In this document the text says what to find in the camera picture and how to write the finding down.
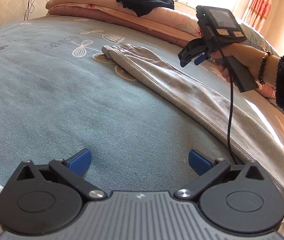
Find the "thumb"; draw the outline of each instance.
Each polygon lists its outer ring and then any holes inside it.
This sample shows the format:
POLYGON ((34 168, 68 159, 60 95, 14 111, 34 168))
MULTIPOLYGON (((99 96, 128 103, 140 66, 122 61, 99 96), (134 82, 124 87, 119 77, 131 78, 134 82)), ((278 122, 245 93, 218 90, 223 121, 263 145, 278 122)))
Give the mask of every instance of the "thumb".
MULTIPOLYGON (((221 50, 222 50, 223 54, 226 57, 234 56, 234 53, 236 51, 235 48, 234 48, 234 44, 225 46, 221 50)), ((213 57, 213 58, 222 58, 222 55, 221 55, 220 51, 217 50, 217 51, 211 53, 211 57, 213 57)))

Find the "bed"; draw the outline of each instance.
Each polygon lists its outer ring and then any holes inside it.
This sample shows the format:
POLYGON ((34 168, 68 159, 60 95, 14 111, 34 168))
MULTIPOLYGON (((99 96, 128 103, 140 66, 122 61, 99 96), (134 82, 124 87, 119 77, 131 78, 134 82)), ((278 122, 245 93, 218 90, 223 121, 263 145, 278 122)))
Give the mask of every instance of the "bed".
MULTIPOLYGON (((0 28, 0 190, 21 160, 48 163, 86 147, 93 159, 83 178, 108 193, 173 192, 197 177, 188 165, 190 149, 231 160, 224 141, 101 48, 145 47, 228 99, 230 87, 211 63, 182 69, 177 57, 181 47, 169 43, 177 38, 49 12, 0 28)), ((240 94, 235 89, 234 103, 284 149, 281 111, 256 91, 240 94)), ((280 166, 271 169, 284 174, 280 166)), ((281 230, 284 235, 284 223, 281 230)))

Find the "device screen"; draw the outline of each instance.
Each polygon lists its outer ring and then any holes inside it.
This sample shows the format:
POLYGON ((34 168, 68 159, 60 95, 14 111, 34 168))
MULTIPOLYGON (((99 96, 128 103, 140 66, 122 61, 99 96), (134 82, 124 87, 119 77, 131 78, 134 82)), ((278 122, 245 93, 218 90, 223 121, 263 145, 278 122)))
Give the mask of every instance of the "device screen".
POLYGON ((216 9, 209 9, 214 17, 215 21, 217 22, 218 26, 226 27, 226 28, 236 28, 236 25, 233 19, 226 11, 216 10, 216 9))

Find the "striped curtain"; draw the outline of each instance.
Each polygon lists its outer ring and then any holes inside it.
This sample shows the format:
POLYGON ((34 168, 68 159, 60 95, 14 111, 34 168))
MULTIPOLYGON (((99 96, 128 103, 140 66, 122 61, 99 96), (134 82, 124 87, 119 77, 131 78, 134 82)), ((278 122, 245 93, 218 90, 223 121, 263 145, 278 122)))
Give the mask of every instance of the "striped curtain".
POLYGON ((250 0, 242 20, 261 32, 268 17, 272 0, 250 0))

